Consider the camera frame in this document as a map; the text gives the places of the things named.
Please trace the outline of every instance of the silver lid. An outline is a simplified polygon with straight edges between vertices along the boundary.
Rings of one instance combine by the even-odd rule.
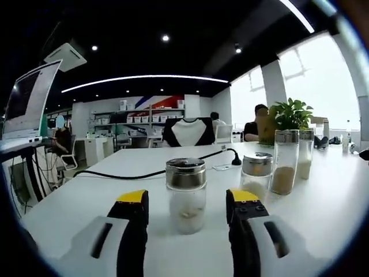
[[[256,152],[243,157],[242,171],[252,176],[267,176],[272,173],[273,155]]]
[[[313,130],[301,130],[300,131],[300,140],[314,140],[314,131]]]
[[[276,143],[298,143],[300,139],[299,130],[276,130]]]
[[[206,184],[205,162],[197,158],[169,160],[165,174],[169,188],[192,190]]]

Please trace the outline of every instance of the window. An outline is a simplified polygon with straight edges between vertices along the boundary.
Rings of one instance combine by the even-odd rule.
[[[257,66],[231,85],[232,124],[242,125],[255,119],[255,106],[266,105],[261,67]]]
[[[359,105],[350,72],[333,38],[324,33],[280,56],[287,98],[299,99],[327,117],[331,129],[360,130]]]

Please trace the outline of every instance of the desk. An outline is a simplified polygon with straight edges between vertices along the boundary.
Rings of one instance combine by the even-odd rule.
[[[77,138],[76,155],[79,160],[86,159],[87,166],[93,166],[114,153],[112,137]]]
[[[234,143],[239,155],[255,151],[273,153],[256,143]],[[143,175],[162,170],[171,158],[199,157],[220,145],[178,148],[123,149],[91,170],[115,175]],[[81,174],[34,207],[22,221],[48,257],[61,257],[83,227],[98,215],[106,216],[116,198],[138,189],[149,191],[148,243],[145,276],[232,276],[233,263],[225,218],[225,191],[237,188],[240,167],[215,171],[230,163],[230,151],[206,159],[208,169],[205,224],[193,235],[176,235],[168,228],[168,193],[164,174],[137,181],[97,178]],[[270,197],[270,214],[284,219],[306,240],[316,258],[333,259],[353,236],[369,203],[369,167],[358,156],[343,155],[342,148],[314,150],[308,181],[299,180],[290,195]]]

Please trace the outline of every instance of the monitor screen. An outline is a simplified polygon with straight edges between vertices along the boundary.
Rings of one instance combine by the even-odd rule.
[[[6,107],[3,139],[40,135],[47,95],[60,64],[48,63],[16,80]]]

